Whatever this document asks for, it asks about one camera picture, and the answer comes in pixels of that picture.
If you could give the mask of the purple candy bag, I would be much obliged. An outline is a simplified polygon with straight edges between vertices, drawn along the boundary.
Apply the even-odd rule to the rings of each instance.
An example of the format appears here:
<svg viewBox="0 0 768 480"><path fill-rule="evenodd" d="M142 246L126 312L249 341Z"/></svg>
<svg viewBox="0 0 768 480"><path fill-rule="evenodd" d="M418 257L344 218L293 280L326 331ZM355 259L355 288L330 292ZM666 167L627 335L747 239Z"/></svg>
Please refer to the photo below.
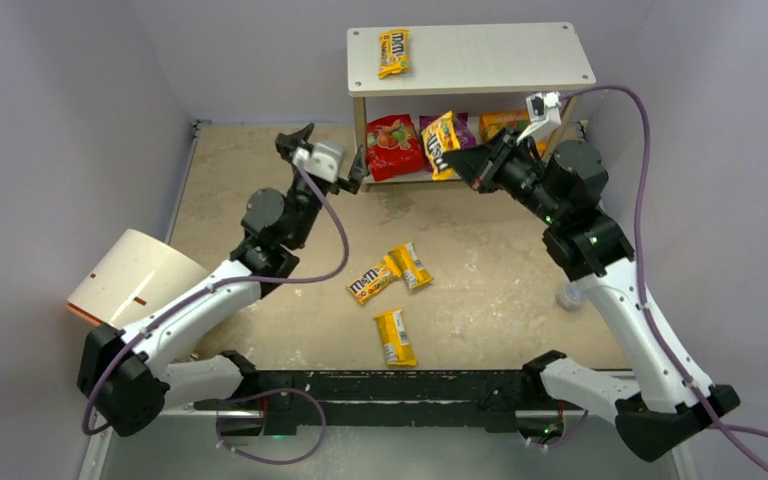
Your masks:
<svg viewBox="0 0 768 480"><path fill-rule="evenodd" d="M420 115L420 130L424 130L435 119L436 116L433 115ZM469 114L467 112L457 113L454 116L453 122L455 124L456 135L461 148L470 148L478 145L475 135L469 128Z"/></svg>

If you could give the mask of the orange candy bag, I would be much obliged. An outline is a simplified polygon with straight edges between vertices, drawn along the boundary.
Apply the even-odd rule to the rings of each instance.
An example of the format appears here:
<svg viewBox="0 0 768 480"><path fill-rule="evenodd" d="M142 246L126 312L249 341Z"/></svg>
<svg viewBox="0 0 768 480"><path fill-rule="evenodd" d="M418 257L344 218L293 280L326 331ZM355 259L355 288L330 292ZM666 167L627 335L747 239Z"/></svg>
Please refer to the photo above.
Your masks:
<svg viewBox="0 0 768 480"><path fill-rule="evenodd" d="M526 109L482 113L479 115L479 136L483 143L487 143L503 128L522 131L530 123Z"/></svg>

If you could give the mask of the red candy bag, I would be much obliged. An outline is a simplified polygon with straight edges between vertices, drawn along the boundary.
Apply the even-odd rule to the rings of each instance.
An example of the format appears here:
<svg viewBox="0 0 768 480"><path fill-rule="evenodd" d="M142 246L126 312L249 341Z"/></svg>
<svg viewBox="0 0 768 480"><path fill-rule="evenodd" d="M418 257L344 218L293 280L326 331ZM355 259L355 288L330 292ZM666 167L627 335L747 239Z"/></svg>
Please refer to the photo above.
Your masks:
<svg viewBox="0 0 768 480"><path fill-rule="evenodd" d="M426 160L410 115L388 115L366 125L366 163L376 182L425 168Z"/></svg>

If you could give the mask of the yellow M&M bag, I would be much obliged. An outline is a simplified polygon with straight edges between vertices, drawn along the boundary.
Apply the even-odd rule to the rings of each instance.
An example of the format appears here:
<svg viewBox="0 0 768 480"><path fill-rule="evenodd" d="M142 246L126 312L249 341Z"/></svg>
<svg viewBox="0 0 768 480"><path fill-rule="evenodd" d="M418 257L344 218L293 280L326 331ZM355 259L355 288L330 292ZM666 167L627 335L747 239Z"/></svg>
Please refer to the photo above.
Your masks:
<svg viewBox="0 0 768 480"><path fill-rule="evenodd" d="M348 284L347 290L360 305L365 305L371 298L401 277L401 269L387 254L361 274L359 278Z"/></svg>
<svg viewBox="0 0 768 480"><path fill-rule="evenodd" d="M379 34L378 78L400 75L410 70L408 29L393 29Z"/></svg>

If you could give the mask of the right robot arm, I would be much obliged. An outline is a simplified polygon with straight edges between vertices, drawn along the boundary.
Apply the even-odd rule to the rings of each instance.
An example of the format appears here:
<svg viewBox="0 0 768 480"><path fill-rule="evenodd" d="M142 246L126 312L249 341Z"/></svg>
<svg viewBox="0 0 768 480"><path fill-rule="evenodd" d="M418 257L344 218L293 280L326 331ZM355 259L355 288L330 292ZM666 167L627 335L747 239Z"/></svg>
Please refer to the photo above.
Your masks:
<svg viewBox="0 0 768 480"><path fill-rule="evenodd" d="M507 129L442 159L472 190L504 191L544 222L547 252L595 306L634 374L620 380L550 352L526 365L536 391L610 422L647 462L739 406L735 389L698 366L637 281L632 245L600 205L609 175L594 147L565 141L542 160L532 141L517 143Z"/></svg>

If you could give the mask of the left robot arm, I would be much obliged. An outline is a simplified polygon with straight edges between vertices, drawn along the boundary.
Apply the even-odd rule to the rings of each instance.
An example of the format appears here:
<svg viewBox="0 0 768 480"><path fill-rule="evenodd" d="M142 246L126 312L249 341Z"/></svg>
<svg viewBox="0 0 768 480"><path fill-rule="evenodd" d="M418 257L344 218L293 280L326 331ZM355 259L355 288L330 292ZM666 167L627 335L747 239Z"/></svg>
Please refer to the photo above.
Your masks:
<svg viewBox="0 0 768 480"><path fill-rule="evenodd" d="M333 142L311 142L313 124L280 133L275 149L292 171L286 192L261 188L247 201L244 236L229 257L173 300L152 307L135 322L117 328L101 323L86 336L77 386L86 397L82 432L113 429L133 435L171 407L202 400L225 401L243 391L255 368L240 354L177 362L186 347L230 315L286 284L313 284L337 276L347 265L349 240L329 203L330 194L358 192L366 175L363 146L347 156ZM305 246L321 211L333 221L342 246L330 272L295 277L295 251Z"/></svg>

